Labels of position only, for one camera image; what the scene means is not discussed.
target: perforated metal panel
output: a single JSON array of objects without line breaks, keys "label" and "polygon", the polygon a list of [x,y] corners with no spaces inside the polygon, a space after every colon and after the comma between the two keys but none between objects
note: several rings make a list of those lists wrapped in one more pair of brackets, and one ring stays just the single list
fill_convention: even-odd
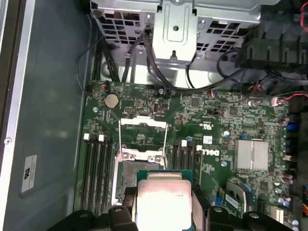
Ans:
[{"label": "perforated metal panel", "polygon": [[[154,25],[154,13],[102,13],[98,10],[92,12],[109,43],[133,44],[146,25]],[[249,27],[255,25],[257,24],[219,22],[210,18],[199,17],[197,51],[226,52],[241,44],[249,31]]]},{"label": "perforated metal panel", "polygon": [[[146,25],[154,27],[155,14],[165,1],[92,0],[92,15],[108,42],[132,44]],[[240,46],[249,29],[258,25],[260,4],[273,5],[279,0],[180,0],[178,4],[187,2],[194,5],[192,13],[198,16],[197,51],[223,53]]]}]

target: ram slot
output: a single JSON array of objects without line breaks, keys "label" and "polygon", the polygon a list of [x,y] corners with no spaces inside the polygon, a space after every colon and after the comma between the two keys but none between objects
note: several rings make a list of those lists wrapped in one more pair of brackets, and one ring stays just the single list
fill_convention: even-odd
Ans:
[{"label": "ram slot", "polygon": [[103,173],[104,173],[104,162],[105,162],[105,149],[106,141],[100,143],[99,145],[99,155],[98,155],[98,174],[97,174],[97,191],[95,195],[95,215],[99,216],[101,214],[101,204],[102,204],[102,191],[103,191]]},{"label": "ram slot", "polygon": [[179,144],[180,144],[179,141],[174,141],[173,142],[170,169],[176,169],[177,157],[178,157],[178,151],[179,151]]},{"label": "ram slot", "polygon": [[88,205],[88,182],[89,182],[89,167],[91,160],[92,143],[90,141],[86,142],[86,156],[85,156],[85,170],[83,173],[82,182],[82,195],[81,195],[81,207],[82,209],[87,209]]},{"label": "ram slot", "polygon": [[109,182],[110,182],[110,171],[111,171],[111,162],[113,158],[112,152],[113,139],[110,138],[106,140],[106,149],[105,149],[105,164],[104,164],[104,178],[103,178],[103,199],[102,199],[102,210],[107,207],[108,202],[108,193],[109,193]]},{"label": "ram slot", "polygon": [[187,163],[187,169],[192,170],[194,172],[194,147],[192,145],[187,146],[187,156],[188,156],[188,163]]},{"label": "ram slot", "polygon": [[196,147],[193,146],[189,149],[189,169],[192,170],[193,178],[196,176]]},{"label": "ram slot", "polygon": [[98,155],[98,142],[95,141],[93,144],[92,154],[91,154],[91,162],[90,162],[90,183],[89,183],[89,208],[88,210],[94,211],[94,203],[95,203],[95,182],[96,182],[96,169],[97,169],[97,155]]}]

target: green circuit board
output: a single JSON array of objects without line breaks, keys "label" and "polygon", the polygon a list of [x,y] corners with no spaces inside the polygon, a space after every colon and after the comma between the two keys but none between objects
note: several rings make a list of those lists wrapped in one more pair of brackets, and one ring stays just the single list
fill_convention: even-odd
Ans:
[{"label": "green circuit board", "polygon": [[[240,100],[241,94],[219,91],[216,99],[213,99],[210,92],[182,95],[159,86],[128,83],[111,82],[107,87],[103,81],[94,81],[92,87],[94,94],[86,99],[82,136],[89,134],[96,138],[99,135],[109,137],[110,156],[102,163],[104,170],[100,172],[99,161],[97,162],[95,157],[86,157],[89,148],[95,147],[93,144],[89,147],[89,141],[81,141],[75,210],[87,208],[84,201],[92,196],[100,201],[101,207],[95,210],[95,201],[88,203],[92,204],[90,208],[94,211],[99,213],[110,206],[115,156],[119,153],[120,138],[123,148],[140,152],[165,148],[167,169],[180,161],[173,155],[175,141],[192,143],[195,151],[192,164],[194,182],[201,185],[213,205],[219,189],[224,188],[228,181],[245,184],[254,197],[262,197],[267,206],[277,205],[275,188],[279,187],[283,192],[288,190],[288,186],[281,181],[286,132],[284,127],[277,124],[288,113],[287,103],[276,107],[272,107],[270,101],[263,101],[257,106],[249,101],[226,103]],[[106,98],[110,94],[113,98],[108,99],[107,103]],[[139,116],[165,122],[167,136],[165,128],[150,127],[146,124],[119,127],[121,119]],[[242,139],[268,143],[268,169],[252,171],[234,167],[235,142]],[[104,153],[105,149],[96,148]],[[94,161],[94,167],[87,168],[86,165],[91,160]],[[138,169],[138,166],[125,166],[123,163],[120,163],[117,174],[116,197],[119,201],[123,200],[121,197],[125,186],[125,180],[122,178],[129,174],[121,171],[129,169],[132,172]],[[144,165],[143,169],[163,168],[155,163],[147,165],[144,161],[138,164]],[[99,180],[100,174],[104,174],[104,184]],[[85,183],[85,177],[91,178],[93,182]],[[88,192],[87,196],[83,196],[91,185],[100,190]],[[106,202],[102,203],[101,197],[104,197]]]}]

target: red wire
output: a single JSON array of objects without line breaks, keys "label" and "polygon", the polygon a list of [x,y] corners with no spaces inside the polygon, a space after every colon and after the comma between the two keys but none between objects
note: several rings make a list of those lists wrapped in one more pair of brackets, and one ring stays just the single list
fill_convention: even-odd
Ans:
[{"label": "red wire", "polygon": [[306,97],[308,98],[308,94],[304,94],[304,93],[295,93],[295,94],[293,94],[293,95],[291,95],[291,96],[289,96],[289,97],[286,97],[286,98],[282,99],[282,100],[279,101],[278,103],[283,103],[283,102],[285,102],[285,101],[287,101],[287,100],[289,100],[289,99],[291,99],[291,98],[293,98],[293,97],[295,97],[295,96],[306,96]]},{"label": "red wire", "polygon": [[305,15],[304,15],[304,8],[308,5],[308,2],[306,2],[304,5],[302,5],[302,7],[300,8],[300,26],[308,32],[308,27],[304,26],[304,19],[305,19]]}]

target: aluminum heatsink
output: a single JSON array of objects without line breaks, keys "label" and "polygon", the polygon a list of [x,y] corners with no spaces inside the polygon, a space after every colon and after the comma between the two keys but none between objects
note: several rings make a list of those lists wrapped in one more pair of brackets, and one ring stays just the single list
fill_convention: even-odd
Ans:
[{"label": "aluminum heatsink", "polygon": [[267,171],[269,143],[264,141],[235,141],[234,169]]}]

